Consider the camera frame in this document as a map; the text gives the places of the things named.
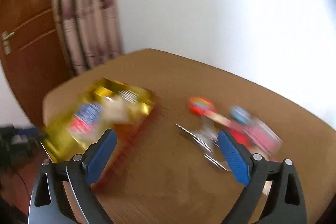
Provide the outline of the clear box blue red label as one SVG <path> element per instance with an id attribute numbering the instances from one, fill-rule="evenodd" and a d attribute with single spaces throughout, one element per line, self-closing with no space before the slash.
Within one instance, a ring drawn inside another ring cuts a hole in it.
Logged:
<path id="1" fill-rule="evenodd" d="M 97 102 L 82 103 L 72 116 L 68 131 L 73 136 L 93 136 L 98 127 L 102 104 Z"/>

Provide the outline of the clear pink plastic box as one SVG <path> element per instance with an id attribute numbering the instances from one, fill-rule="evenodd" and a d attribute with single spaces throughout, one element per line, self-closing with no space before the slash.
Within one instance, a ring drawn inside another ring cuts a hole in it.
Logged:
<path id="1" fill-rule="evenodd" d="M 275 155 L 282 146 L 281 138 L 257 118 L 250 120 L 246 134 L 268 155 Z"/>

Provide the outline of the red rectangular block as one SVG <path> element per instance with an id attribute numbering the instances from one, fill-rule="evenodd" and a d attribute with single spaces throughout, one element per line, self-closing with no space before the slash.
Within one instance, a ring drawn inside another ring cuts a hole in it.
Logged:
<path id="1" fill-rule="evenodd" d="M 244 145 L 247 149 L 249 149 L 252 146 L 250 138 L 241 130 L 229 128 L 228 131 L 230 132 L 230 134 L 236 140 L 237 143 Z"/>

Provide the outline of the brown wooden door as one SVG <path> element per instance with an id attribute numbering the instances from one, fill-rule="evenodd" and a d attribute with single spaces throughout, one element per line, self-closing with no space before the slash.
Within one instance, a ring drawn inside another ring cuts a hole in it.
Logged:
<path id="1" fill-rule="evenodd" d="M 11 53 L 4 54 L 2 33 Z M 51 0 L 1 0 L 1 62 L 15 98 L 34 125 L 43 123 L 43 98 L 66 82 L 66 64 L 54 23 Z"/>

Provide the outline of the red gold tin box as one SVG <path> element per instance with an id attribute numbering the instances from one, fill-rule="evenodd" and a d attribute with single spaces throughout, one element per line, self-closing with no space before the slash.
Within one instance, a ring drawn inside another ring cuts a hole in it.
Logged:
<path id="1" fill-rule="evenodd" d="M 102 99 L 105 96 L 111 96 L 124 89 L 131 90 L 138 95 L 138 104 L 132 112 L 134 120 L 131 124 L 106 122 L 103 120 L 101 113 L 98 127 L 93 136 L 80 137 L 70 134 L 68 125 L 82 103 L 97 102 L 102 104 Z M 76 154 L 83 154 L 90 145 L 98 141 L 107 129 L 114 130 L 117 134 L 116 148 L 98 182 L 94 183 L 103 185 L 121 169 L 127 154 L 135 145 L 143 125 L 152 117 L 157 102 L 157 94 L 152 90 L 118 81 L 99 79 L 90 84 L 73 102 L 62 105 L 60 110 L 46 119 L 44 131 L 47 133 L 47 137 L 42 141 L 42 145 L 53 163 L 64 162 L 70 160 Z"/>

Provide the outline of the blue oval case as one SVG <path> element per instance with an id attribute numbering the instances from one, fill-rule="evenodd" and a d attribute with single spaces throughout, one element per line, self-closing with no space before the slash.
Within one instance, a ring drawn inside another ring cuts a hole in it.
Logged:
<path id="1" fill-rule="evenodd" d="M 230 114 L 234 120 L 241 124 L 248 125 L 251 121 L 250 113 L 240 106 L 232 106 Z"/>

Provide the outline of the silver metal clamp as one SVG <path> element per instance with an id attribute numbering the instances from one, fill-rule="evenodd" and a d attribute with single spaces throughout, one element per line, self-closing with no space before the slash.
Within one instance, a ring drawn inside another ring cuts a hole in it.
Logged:
<path id="1" fill-rule="evenodd" d="M 217 169 L 222 169 L 231 172 L 226 161 L 217 161 L 215 156 L 215 148 L 218 148 L 218 133 L 213 120 L 206 116 L 201 117 L 202 126 L 196 131 L 190 131 L 185 127 L 175 123 L 184 133 L 187 133 L 193 141 L 203 150 L 205 158 Z"/>

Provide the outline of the gold maroon lipstick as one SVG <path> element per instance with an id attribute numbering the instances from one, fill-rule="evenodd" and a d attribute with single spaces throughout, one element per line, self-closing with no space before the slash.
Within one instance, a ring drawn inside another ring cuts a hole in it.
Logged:
<path id="1" fill-rule="evenodd" d="M 210 118 L 210 120 L 223 125 L 224 127 L 227 128 L 233 128 L 234 127 L 234 122 L 231 121 L 230 119 L 226 118 L 225 116 L 216 113 L 214 111 L 207 111 L 204 113 L 204 116 L 206 116 L 207 118 Z"/>

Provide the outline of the red square tape measure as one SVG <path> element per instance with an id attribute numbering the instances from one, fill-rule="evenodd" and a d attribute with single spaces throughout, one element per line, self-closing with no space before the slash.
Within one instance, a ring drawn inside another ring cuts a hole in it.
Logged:
<path id="1" fill-rule="evenodd" d="M 208 112 L 215 111 L 215 104 L 201 96 L 191 96 L 188 99 L 189 111 L 197 116 L 202 116 Z"/>

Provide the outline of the beige floral curtain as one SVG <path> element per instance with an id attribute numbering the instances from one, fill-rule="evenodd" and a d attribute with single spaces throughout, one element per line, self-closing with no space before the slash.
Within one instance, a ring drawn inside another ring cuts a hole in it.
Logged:
<path id="1" fill-rule="evenodd" d="M 51 0 L 66 64 L 80 75 L 123 54 L 117 0 Z"/>

